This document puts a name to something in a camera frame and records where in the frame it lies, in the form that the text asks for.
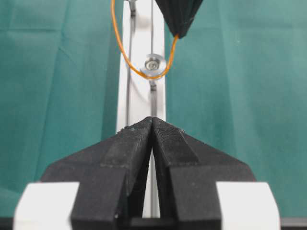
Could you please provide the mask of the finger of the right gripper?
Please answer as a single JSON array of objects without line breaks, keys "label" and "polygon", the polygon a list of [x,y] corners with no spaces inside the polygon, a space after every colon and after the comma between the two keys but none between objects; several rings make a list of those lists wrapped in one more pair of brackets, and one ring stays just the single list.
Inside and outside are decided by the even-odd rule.
[{"label": "finger of the right gripper", "polygon": [[183,36],[186,36],[203,0],[185,0],[183,5]]},{"label": "finger of the right gripper", "polygon": [[157,0],[156,3],[171,34],[182,38],[182,18],[180,13],[181,2],[179,0]]}]

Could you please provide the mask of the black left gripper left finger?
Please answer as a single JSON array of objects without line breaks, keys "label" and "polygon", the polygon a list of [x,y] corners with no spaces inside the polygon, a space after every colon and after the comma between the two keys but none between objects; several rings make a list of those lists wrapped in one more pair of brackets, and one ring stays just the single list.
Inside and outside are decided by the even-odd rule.
[{"label": "black left gripper left finger", "polygon": [[46,168],[42,182],[79,182],[75,230],[115,230],[122,219],[142,216],[152,121],[147,117]]}]

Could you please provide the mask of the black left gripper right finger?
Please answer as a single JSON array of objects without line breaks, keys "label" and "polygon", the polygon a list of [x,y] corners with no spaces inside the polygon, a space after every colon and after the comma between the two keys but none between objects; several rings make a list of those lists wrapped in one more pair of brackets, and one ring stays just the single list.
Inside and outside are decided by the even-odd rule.
[{"label": "black left gripper right finger", "polygon": [[178,127],[157,117],[152,122],[161,218],[174,219],[178,230],[221,229],[216,182],[253,182],[252,170]]}]

